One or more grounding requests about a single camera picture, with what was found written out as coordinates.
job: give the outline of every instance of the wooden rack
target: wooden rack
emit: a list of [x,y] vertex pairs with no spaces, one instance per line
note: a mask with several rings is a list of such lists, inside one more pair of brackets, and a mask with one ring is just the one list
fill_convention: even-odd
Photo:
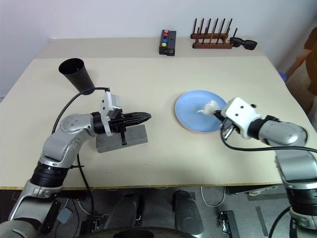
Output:
[[207,27],[205,28],[205,31],[202,33],[202,28],[204,26],[204,18],[202,19],[200,27],[197,28],[197,32],[195,32],[196,24],[197,24],[197,18],[196,18],[193,33],[190,35],[191,39],[195,39],[195,42],[193,43],[193,48],[194,49],[231,49],[232,44],[227,42],[231,22],[232,22],[232,19],[230,19],[226,32],[222,33],[222,29],[225,23],[225,18],[224,18],[221,24],[220,31],[218,33],[215,33],[215,30],[218,24],[218,18],[217,18],[211,33],[208,33],[210,28],[210,23],[211,23],[211,18],[209,18]]

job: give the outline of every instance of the black cable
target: black cable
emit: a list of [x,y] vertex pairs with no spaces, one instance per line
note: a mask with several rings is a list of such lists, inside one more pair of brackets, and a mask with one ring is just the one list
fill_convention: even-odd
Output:
[[289,223],[289,238],[297,238],[297,231],[296,231],[296,222],[291,218]]
[[60,222],[58,222],[58,224],[57,224],[56,227],[55,227],[55,231],[54,231],[54,237],[55,237],[55,238],[57,238],[56,232],[57,232],[57,228],[59,227],[59,225],[60,225]]
[[86,180],[86,177],[84,175],[83,169],[81,168],[80,160],[79,160],[79,154],[77,154],[77,164],[79,166],[79,171],[81,174],[81,177],[83,178],[83,181],[85,183],[86,189],[88,191],[89,197],[90,197],[90,203],[91,203],[91,212],[90,212],[90,228],[93,227],[93,221],[94,221],[94,198],[91,193],[90,187],[88,185],[88,182]]
[[[64,112],[67,110],[67,108],[70,106],[70,104],[72,104],[72,102],[75,101],[76,98],[78,98],[80,95],[88,92],[88,91],[91,91],[91,90],[104,90],[104,91],[109,91],[108,88],[104,88],[104,87],[97,87],[97,88],[90,88],[90,89],[87,89],[85,91],[82,91],[78,94],[76,94],[67,104],[66,106],[61,110],[61,112],[59,113],[55,123],[54,123],[54,126],[53,126],[53,129],[52,129],[52,134],[56,131],[56,128],[57,128],[57,125],[58,125],[58,122],[59,120],[61,119],[62,115],[64,114]],[[79,165],[79,171],[80,171],[80,174],[81,174],[81,177],[83,178],[83,181],[85,183],[85,186],[86,186],[86,189],[87,189],[87,192],[89,194],[89,197],[90,197],[90,201],[91,201],[91,226],[90,228],[92,228],[92,225],[93,225],[93,219],[94,219],[94,199],[93,199],[93,196],[92,196],[92,193],[90,191],[90,188],[89,188],[89,185],[88,185],[88,182],[86,180],[86,177],[84,175],[84,172],[81,168],[81,164],[80,164],[80,160],[79,160],[79,154],[77,154],[77,163]]]
[[97,87],[97,88],[90,88],[90,89],[87,89],[85,91],[82,91],[78,94],[76,94],[67,104],[66,106],[61,110],[61,112],[59,113],[55,123],[54,123],[54,126],[53,126],[53,130],[52,130],[52,134],[56,131],[56,128],[57,128],[57,125],[58,125],[58,122],[60,120],[60,118],[62,117],[62,115],[64,114],[64,112],[66,111],[66,109],[69,107],[70,104],[72,104],[72,102],[75,101],[76,98],[78,98],[80,95],[88,92],[88,91],[91,91],[91,90],[104,90],[104,91],[109,91],[108,88],[104,88],[104,87]]
[[274,232],[274,229],[275,229],[277,223],[278,223],[279,220],[289,211],[290,208],[291,208],[291,207],[285,208],[285,209],[278,215],[278,217],[275,219],[275,221],[273,222],[273,225],[272,225],[272,227],[271,227],[271,230],[269,231],[268,238],[272,238],[273,232]]
[[226,142],[226,139],[223,137],[222,129],[220,130],[220,137],[221,141],[224,143],[225,146],[232,150],[239,150],[239,151],[268,151],[268,150],[306,150],[310,152],[317,153],[316,149],[304,147],[304,146],[273,146],[273,147],[260,147],[260,148],[240,148],[240,147],[234,147],[229,145]]
[[77,234],[77,231],[78,231],[78,228],[79,228],[79,213],[78,213],[78,210],[77,210],[77,207],[76,207],[76,204],[74,202],[74,199],[72,199],[72,202],[74,204],[74,207],[75,207],[75,210],[76,210],[76,214],[77,214],[77,227],[76,227],[76,230],[75,230],[75,234],[73,235],[72,238],[74,238]]

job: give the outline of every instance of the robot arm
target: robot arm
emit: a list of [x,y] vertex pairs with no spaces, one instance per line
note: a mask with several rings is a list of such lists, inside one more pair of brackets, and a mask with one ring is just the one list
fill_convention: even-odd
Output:
[[1,224],[0,237],[31,238],[38,233],[48,234],[60,207],[55,198],[62,191],[63,181],[83,143],[97,134],[120,133],[125,145],[126,127],[150,118],[148,113],[123,114],[119,98],[107,91],[100,112],[64,118],[44,143],[34,173],[15,203],[9,221]]
[[[215,112],[215,116],[223,121],[223,140],[226,140],[233,130],[237,130],[245,139],[258,139],[275,148],[306,144],[307,132],[302,127],[280,122],[272,116],[261,119],[255,107],[240,98],[234,98],[222,111]],[[310,234],[312,230],[317,233],[316,158],[306,150],[276,148],[275,153],[276,165],[291,204],[291,217],[297,222],[300,232],[309,229]]]

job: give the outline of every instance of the beige tabletop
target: beige tabletop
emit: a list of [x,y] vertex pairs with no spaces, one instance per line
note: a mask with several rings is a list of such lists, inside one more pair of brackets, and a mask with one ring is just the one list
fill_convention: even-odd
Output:
[[[315,147],[317,134],[303,110],[259,48],[194,50],[191,43],[177,39],[176,56],[167,57],[158,55],[157,39],[50,42],[0,104],[1,189],[21,189],[32,176],[57,115],[77,93],[57,70],[70,57],[84,60],[95,86],[110,87],[120,97],[124,113],[152,115],[144,123],[148,143],[98,153],[95,139],[85,142],[80,157],[91,187],[280,183],[273,151],[234,151],[222,144],[219,132],[190,132],[177,122],[174,104],[191,90],[211,91],[226,101],[239,96],[256,104],[263,117],[303,126],[307,146]],[[95,112],[102,96],[81,96],[64,115]],[[229,143],[265,146],[237,133]],[[84,187],[78,169],[69,170],[64,187]]]

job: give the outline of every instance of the blue plate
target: blue plate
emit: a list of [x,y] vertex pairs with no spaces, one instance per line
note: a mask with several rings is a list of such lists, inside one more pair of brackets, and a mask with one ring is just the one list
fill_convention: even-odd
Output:
[[197,112],[203,109],[211,100],[216,101],[221,110],[226,105],[221,97],[212,92],[195,90],[184,93],[175,103],[177,120],[186,129],[198,133],[210,133],[219,130],[221,121],[218,118]]

